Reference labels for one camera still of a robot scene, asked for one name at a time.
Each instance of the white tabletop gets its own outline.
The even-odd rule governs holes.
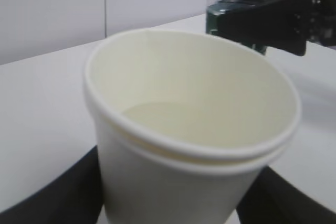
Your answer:
[[[204,15],[163,25],[202,33]],[[98,42],[0,66],[0,212],[53,181],[96,144],[82,96],[82,69]],[[309,44],[306,57],[268,50],[304,106],[292,147],[273,168],[336,212],[336,51]]]

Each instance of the black holder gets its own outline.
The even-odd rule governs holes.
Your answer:
[[[53,183],[0,214],[0,223],[96,224],[102,205],[95,147]],[[261,172],[237,211],[241,224],[336,224],[336,214],[295,189],[271,168]]]

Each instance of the paper cup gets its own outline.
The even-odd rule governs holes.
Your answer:
[[[106,39],[85,93],[113,224],[223,224],[301,117],[293,84],[262,55],[180,31]]]

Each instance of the rolled cup lip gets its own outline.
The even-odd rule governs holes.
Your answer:
[[[132,120],[128,119],[126,116],[124,116],[122,113],[118,112],[116,109],[114,109],[112,106],[108,105],[102,95],[97,91],[95,88],[95,85],[93,84],[91,80],[91,66],[94,62],[97,53],[103,49],[106,45],[111,44],[113,41],[130,35],[130,34],[142,34],[142,33],[177,33],[177,34],[183,34],[187,36],[197,36],[197,37],[203,37],[206,39],[212,39],[212,40],[220,40],[221,42],[225,42],[227,44],[232,44],[236,47],[240,47],[241,49],[245,51],[249,51],[251,54],[255,55],[256,57],[259,57],[262,61],[265,61],[269,67],[273,68],[274,71],[278,72],[280,76],[283,78],[284,82],[287,83],[290,90],[292,91],[293,97],[295,99],[296,104],[296,112],[295,116],[292,118],[291,122],[288,124],[286,129],[276,136],[274,136],[272,139],[258,143],[255,145],[250,145],[246,147],[238,147],[238,148],[222,148],[222,147],[211,147],[211,146],[200,146],[196,144],[191,143],[184,143],[178,140],[175,140],[172,137],[165,136],[163,134],[154,132],[150,129],[147,129],[144,126],[141,126]],[[200,158],[200,159],[212,159],[212,160],[228,160],[228,161],[234,161],[234,160],[242,160],[242,159],[251,159],[255,157],[259,157],[262,155],[266,155],[274,149],[279,148],[286,144],[286,142],[289,140],[289,138],[292,137],[296,129],[298,128],[298,125],[301,121],[302,117],[302,104],[300,100],[300,96],[298,91],[296,90],[294,84],[292,81],[287,77],[280,69],[278,69],[276,66],[271,64],[269,61],[267,61],[264,56],[261,54],[255,52],[252,49],[249,49],[245,46],[242,46],[238,43],[235,43],[233,41],[215,37],[212,35],[207,34],[197,34],[197,33],[191,33],[187,31],[178,31],[178,30],[171,30],[171,29],[158,29],[158,28],[145,28],[145,29],[136,29],[136,30],[130,30],[121,32],[115,35],[110,36],[109,38],[105,39],[102,43],[100,43],[94,51],[91,53],[90,57],[88,58],[85,66],[85,72],[84,72],[84,86],[85,86],[85,93],[90,99],[90,102],[93,104],[94,108],[99,111],[100,114],[105,116],[108,120],[111,120],[116,126],[122,128],[129,134],[133,136],[137,136],[141,141],[143,141],[146,144],[149,144],[151,146],[163,149],[168,152],[177,153],[180,155],[186,155],[190,157]]]

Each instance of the white paper cup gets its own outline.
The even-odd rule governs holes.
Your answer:
[[[284,74],[210,35],[120,33],[85,71],[113,224],[223,224],[301,117]]]

